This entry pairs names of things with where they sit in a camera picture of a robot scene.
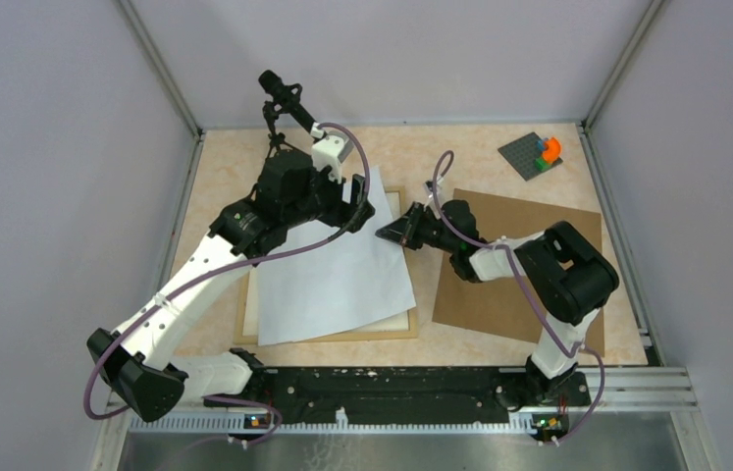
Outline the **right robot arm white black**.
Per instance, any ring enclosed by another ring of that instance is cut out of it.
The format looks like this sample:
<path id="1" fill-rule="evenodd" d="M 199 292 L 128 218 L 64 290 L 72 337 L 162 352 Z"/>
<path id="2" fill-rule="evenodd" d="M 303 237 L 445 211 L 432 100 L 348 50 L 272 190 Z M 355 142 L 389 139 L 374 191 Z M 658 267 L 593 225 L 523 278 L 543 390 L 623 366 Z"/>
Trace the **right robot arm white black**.
<path id="1" fill-rule="evenodd" d="M 527 395 L 539 404 L 551 404 L 564 393 L 592 322 L 619 287 L 615 269 L 567 221 L 522 238 L 487 241 L 468 202 L 453 199 L 415 202 L 376 235 L 411 250 L 443 251 L 465 282 L 516 281 L 542 324 L 525 378 Z"/>

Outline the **brown cardboard backing board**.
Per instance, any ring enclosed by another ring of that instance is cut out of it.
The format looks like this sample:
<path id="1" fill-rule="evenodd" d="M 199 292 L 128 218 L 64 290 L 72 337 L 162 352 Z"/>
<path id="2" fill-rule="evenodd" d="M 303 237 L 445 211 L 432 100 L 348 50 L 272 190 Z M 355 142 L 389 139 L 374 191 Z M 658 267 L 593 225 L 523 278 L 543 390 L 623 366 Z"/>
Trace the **brown cardboard backing board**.
<path id="1" fill-rule="evenodd" d="M 487 241 L 530 236 L 566 221 L 602 251 L 602 216 L 598 212 L 459 188 L 446 200 L 452 198 L 468 203 L 477 231 Z M 464 282 L 455 275 L 447 256 L 443 257 L 433 321 L 512 340 L 535 342 L 541 334 L 541 324 L 515 280 Z"/>

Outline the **white paper sheet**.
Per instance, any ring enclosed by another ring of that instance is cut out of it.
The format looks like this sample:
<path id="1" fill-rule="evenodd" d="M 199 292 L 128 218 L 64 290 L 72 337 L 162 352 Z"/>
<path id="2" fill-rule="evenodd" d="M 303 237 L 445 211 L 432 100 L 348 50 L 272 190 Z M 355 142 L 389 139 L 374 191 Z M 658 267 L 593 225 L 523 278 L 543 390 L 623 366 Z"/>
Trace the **white paper sheet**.
<path id="1" fill-rule="evenodd" d="M 359 232 L 252 271 L 259 345 L 409 329 L 416 301 L 403 249 L 375 236 L 395 220 L 398 205 L 379 168 L 370 176 L 375 215 Z"/>

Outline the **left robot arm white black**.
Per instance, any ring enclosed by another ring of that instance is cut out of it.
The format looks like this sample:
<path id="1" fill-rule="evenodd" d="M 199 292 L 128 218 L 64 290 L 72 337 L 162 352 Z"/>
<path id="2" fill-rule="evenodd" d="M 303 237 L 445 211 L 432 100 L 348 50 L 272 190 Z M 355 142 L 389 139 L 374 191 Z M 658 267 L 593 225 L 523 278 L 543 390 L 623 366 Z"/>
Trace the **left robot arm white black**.
<path id="1" fill-rule="evenodd" d="M 179 271 L 114 330 L 97 329 L 86 346 L 94 362 L 83 393 L 101 379 L 145 422 L 170 412 L 197 370 L 172 361 L 188 331 L 221 293 L 260 264 L 323 247 L 359 231 L 375 213 L 371 175 L 336 178 L 338 161 L 317 169 L 311 157 L 288 151 L 267 159 L 252 190 L 225 206 Z"/>

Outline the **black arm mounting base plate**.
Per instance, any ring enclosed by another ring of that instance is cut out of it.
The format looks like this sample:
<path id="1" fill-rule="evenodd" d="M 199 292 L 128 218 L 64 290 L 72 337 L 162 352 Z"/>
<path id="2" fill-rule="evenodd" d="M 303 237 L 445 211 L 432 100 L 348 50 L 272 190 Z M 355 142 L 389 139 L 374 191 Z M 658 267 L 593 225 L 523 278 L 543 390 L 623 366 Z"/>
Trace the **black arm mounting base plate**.
<path id="1" fill-rule="evenodd" d="M 279 410 L 288 425 L 326 424 L 339 410 L 353 425 L 463 425 L 589 407 L 595 392 L 581 372 L 547 382 L 522 367 L 267 367 L 238 398 Z"/>

